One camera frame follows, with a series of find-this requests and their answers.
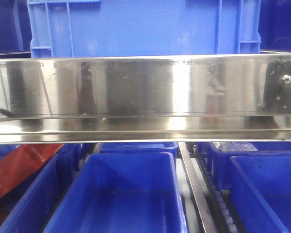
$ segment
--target red bag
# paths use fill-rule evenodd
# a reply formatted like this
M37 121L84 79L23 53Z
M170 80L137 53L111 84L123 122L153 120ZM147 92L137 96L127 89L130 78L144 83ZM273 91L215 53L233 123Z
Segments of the red bag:
M0 198L34 174L63 144L24 144L0 160Z

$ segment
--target screw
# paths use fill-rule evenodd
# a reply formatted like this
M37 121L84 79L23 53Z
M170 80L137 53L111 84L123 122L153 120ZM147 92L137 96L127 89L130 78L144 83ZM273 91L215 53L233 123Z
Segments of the screw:
M282 81L284 84L288 84L291 82L291 75L289 74L285 74L282 76Z

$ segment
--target metal rail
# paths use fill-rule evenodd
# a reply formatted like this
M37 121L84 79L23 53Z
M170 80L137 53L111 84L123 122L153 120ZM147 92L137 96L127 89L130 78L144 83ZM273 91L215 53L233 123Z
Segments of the metal rail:
M182 142L178 144L181 151L183 167L185 169L192 189L194 203L196 205L196 212L198 212L198 215L200 217L200 226L202 228L202 231L205 233L217 233L217 228L211 216L211 212L203 194L203 190L200 186L198 177L191 162L188 149L186 148L185 143Z
M0 59L0 143L291 140L291 53Z

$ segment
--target metal frame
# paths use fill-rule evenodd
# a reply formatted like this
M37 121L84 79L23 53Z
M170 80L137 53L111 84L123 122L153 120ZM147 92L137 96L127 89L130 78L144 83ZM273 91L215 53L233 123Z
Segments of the metal frame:
M291 140L291 53L0 59L0 143Z

